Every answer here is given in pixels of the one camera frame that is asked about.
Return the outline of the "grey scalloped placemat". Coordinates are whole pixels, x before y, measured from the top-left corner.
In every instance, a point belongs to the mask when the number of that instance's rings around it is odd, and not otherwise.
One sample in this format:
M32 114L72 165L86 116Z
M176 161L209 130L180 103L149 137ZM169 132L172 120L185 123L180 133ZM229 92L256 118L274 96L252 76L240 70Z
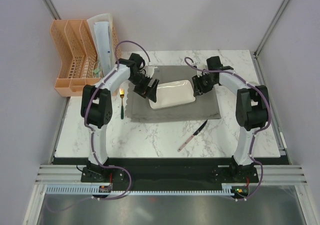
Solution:
M160 65L155 67L154 79L159 83L181 80L192 81L197 71L187 65ZM152 109L150 100L144 99L133 91L134 85L128 84L125 116L136 123L168 123L181 121L217 120L221 118L216 90L197 96L195 102L169 108Z

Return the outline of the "white rectangular plate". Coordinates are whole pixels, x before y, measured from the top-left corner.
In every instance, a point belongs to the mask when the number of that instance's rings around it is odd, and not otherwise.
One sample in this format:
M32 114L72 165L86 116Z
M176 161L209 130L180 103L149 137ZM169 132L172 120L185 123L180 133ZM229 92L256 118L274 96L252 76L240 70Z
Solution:
M153 110L159 110L186 105L195 101L191 82L189 80L179 80L159 84L156 90L156 102L149 100L149 105Z

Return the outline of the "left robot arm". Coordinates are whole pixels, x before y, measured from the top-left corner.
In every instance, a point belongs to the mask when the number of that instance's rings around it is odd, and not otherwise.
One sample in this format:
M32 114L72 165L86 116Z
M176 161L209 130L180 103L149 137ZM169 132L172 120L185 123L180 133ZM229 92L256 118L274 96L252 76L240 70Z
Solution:
M120 85L129 81L134 85L133 91L144 99L157 101L159 80L155 79L149 85L152 76L142 71L145 60L137 53L132 53L129 59L120 58L114 68L94 85L85 85L82 91L80 115L90 133L90 154L88 161L95 165L92 176L99 182L106 181L110 170L104 166L108 160L106 148L106 132L113 115L112 93Z

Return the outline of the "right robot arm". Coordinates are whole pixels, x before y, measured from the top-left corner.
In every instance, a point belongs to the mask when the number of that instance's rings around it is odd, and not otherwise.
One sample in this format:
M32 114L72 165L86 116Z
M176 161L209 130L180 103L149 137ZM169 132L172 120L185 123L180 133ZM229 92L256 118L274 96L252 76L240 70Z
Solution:
M204 68L197 67L189 57L185 57L184 62L197 71L197 75L192 77L195 97L210 92L215 85L226 87L236 96L235 118L240 134L233 155L236 165L229 169L229 176L233 181L240 182L247 176L244 166L256 161L253 150L257 134L271 125L268 89L264 85L252 85L231 66L222 65L219 56L208 58Z

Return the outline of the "green clip items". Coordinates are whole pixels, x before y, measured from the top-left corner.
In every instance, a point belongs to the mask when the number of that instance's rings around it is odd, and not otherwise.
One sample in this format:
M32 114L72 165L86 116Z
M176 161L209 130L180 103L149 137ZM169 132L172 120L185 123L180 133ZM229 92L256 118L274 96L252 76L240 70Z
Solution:
M92 71L92 77L93 78L101 78L103 76L102 70L100 66L97 66Z

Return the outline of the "orange plastic file organizer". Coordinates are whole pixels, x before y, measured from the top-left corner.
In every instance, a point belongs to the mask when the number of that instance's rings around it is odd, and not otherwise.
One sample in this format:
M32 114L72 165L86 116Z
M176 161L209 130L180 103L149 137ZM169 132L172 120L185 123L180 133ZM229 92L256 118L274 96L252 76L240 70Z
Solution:
M103 76L94 72L98 67L99 51L95 24L108 22L110 64L121 57L117 33L110 13L96 15L89 19L54 20L50 35L61 60L61 68L55 82L55 90L62 97L81 96L85 85L94 85Z

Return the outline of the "white paper folder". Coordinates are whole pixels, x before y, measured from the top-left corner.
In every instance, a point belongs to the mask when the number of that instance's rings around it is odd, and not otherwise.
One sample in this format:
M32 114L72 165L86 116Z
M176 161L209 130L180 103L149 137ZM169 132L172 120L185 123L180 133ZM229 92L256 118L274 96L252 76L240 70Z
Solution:
M115 65L113 38L113 17L103 13L86 20L97 51L103 76L106 76Z

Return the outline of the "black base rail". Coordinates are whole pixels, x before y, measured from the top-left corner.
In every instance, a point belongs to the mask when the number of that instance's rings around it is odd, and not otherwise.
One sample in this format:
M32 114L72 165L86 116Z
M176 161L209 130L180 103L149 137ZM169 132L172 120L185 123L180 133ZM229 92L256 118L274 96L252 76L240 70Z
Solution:
M223 184L259 182L253 164L237 166L233 158L109 158L104 165L88 162L81 182L110 182L121 191L218 190Z

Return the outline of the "aluminium frame rail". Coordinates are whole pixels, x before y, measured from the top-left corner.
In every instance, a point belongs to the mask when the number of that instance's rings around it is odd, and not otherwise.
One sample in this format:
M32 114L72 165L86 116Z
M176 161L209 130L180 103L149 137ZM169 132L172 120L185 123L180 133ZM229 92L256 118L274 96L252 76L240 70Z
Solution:
M69 185L80 184L83 173L76 165L41 165L36 179L36 184Z

